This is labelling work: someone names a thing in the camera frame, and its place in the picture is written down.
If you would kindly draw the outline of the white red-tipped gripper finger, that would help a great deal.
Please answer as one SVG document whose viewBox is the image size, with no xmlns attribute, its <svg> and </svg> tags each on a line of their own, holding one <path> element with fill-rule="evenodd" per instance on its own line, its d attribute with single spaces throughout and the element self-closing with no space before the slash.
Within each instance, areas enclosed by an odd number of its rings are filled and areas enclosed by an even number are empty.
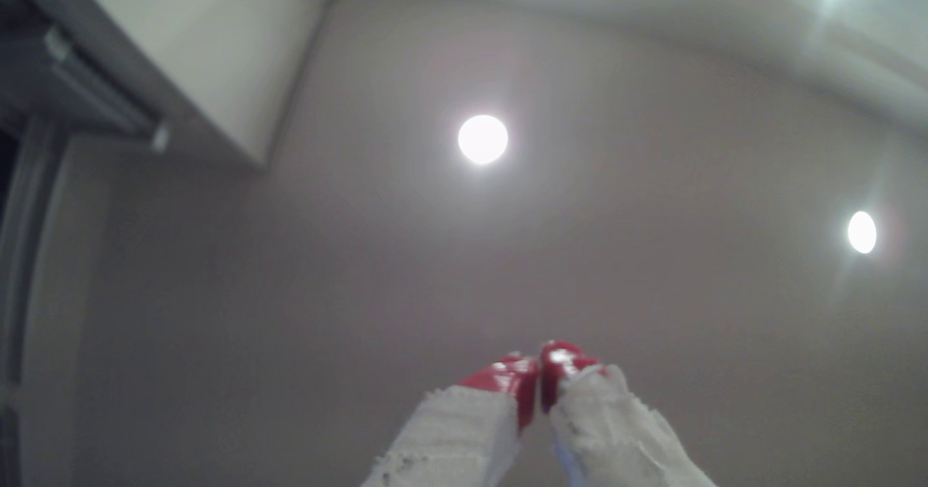
<svg viewBox="0 0 928 487">
<path fill-rule="evenodd" d="M 540 365 L 541 409 L 570 486 L 714 486 L 616 364 L 551 340 Z"/>
<path fill-rule="evenodd" d="M 496 486 L 532 422 L 537 359 L 514 352 L 427 393 L 363 486 Z"/>
</svg>

